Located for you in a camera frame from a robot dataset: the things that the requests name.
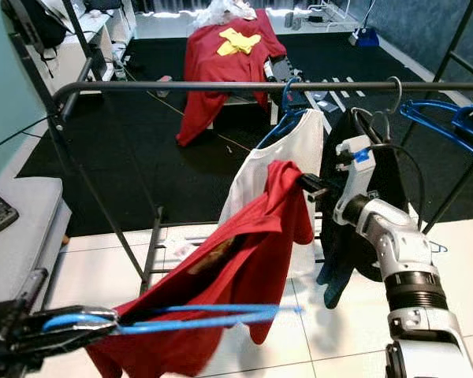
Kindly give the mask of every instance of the blue hanger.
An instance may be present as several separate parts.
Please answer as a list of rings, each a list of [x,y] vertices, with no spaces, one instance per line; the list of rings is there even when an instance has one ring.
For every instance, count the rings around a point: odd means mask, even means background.
[[[434,120],[431,120],[429,117],[420,113],[421,108],[428,106],[436,109],[448,110],[454,113],[451,120],[451,123],[454,126],[454,131],[451,132],[437,124]],[[473,154],[473,105],[461,108],[437,100],[408,101],[400,107],[400,113],[415,122],[439,132]]]
[[[263,140],[259,142],[259,144],[256,146],[256,149],[261,148],[272,135],[283,136],[287,132],[291,131],[298,124],[298,120],[301,118],[301,116],[306,112],[305,109],[295,111],[289,108],[289,88],[291,87],[291,83],[295,83],[298,81],[300,81],[300,78],[294,76],[289,79],[289,81],[285,85],[284,90],[282,91],[282,109],[285,111],[285,114],[281,118],[278,125],[272,128],[271,131],[266,134]]]
[[[302,311],[299,306],[276,306],[276,305],[197,305],[197,306],[171,306],[164,309],[157,309],[154,313],[170,313],[179,311],[213,311],[213,312],[234,312],[237,315],[224,317],[210,317],[196,319],[193,321],[143,321],[129,326],[117,324],[116,333],[118,335],[139,335],[144,333],[176,331],[180,329],[225,327],[238,323],[261,323],[272,321],[278,311],[289,310],[299,313]],[[42,330],[49,332],[53,328],[74,325],[83,327],[84,324],[109,323],[109,319],[95,315],[83,313],[69,313],[53,317],[48,320]]]

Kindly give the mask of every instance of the metal hook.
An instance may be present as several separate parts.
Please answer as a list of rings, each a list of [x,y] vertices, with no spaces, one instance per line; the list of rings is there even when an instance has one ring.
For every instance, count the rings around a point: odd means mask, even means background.
[[[396,82],[397,90],[398,90],[398,98],[397,98],[396,102],[394,102],[394,106],[390,109],[386,109],[385,111],[388,114],[394,114],[396,112],[397,108],[400,106],[401,98],[403,97],[403,86],[401,85],[401,80],[397,76],[388,77],[387,81],[389,81],[389,80],[394,80],[394,82]]]

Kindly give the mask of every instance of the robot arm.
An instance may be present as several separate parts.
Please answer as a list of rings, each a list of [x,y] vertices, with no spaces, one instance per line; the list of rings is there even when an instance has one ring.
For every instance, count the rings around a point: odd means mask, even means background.
[[[449,311],[428,238],[405,212],[366,196],[375,161],[365,136],[345,140],[337,153],[350,165],[333,212],[375,248],[385,283],[393,344],[386,348],[388,377],[473,376],[456,316]]]

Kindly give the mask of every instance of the white cabinet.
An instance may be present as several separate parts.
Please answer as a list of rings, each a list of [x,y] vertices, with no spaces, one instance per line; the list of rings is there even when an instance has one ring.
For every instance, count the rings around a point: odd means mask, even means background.
[[[105,58],[107,70],[102,78],[105,81],[110,80],[114,74],[113,50],[122,59],[126,46],[136,30],[136,19],[131,0],[123,0],[123,3],[125,5],[124,12],[123,9],[109,11],[112,13],[112,17],[105,13],[98,17],[92,17],[91,14],[85,13],[79,19],[86,41],[96,45]],[[68,33],[61,45],[56,48],[57,55],[53,50],[48,50],[44,54],[47,58],[53,57],[52,60],[43,62],[32,46],[28,46],[28,51],[51,94],[64,85],[76,81],[86,61],[79,39],[76,35]]]

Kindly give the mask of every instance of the white tile floor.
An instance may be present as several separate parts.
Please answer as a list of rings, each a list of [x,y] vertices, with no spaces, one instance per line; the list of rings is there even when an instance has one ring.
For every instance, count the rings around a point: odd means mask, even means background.
[[[161,240],[202,239],[214,225],[183,226],[162,230]],[[140,264],[147,253],[151,232],[128,232]],[[430,233],[448,252],[435,254],[450,308],[456,313],[473,361],[473,220],[437,224]],[[158,249],[155,268],[171,269],[180,260],[169,248]],[[324,287],[312,276],[288,279],[282,304],[301,305],[304,312],[282,313],[270,334],[256,346],[244,326],[225,331],[214,356],[200,376],[385,376],[385,345],[390,341],[388,311],[381,283],[354,273],[338,307],[327,309]],[[153,276],[156,284],[162,274]],[[62,251],[49,307],[74,303],[115,306],[137,296],[139,278],[113,235],[72,238]],[[83,350],[46,360],[37,377],[98,377]],[[179,377],[165,374],[166,378]]]

